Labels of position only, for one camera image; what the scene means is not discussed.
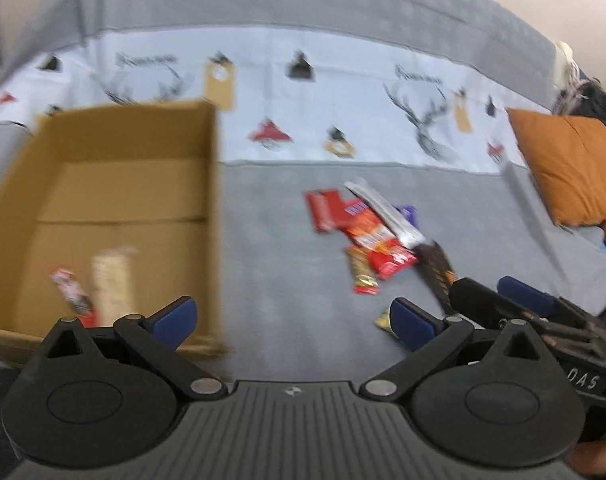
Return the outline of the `right hand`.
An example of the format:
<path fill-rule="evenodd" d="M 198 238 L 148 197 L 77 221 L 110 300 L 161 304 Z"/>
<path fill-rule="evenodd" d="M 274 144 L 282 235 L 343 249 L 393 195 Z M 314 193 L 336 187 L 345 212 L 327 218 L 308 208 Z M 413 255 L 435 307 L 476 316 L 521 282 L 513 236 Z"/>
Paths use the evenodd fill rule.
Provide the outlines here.
<path fill-rule="evenodd" d="M 606 440 L 580 443 L 566 462 L 586 479 L 606 479 Z"/>

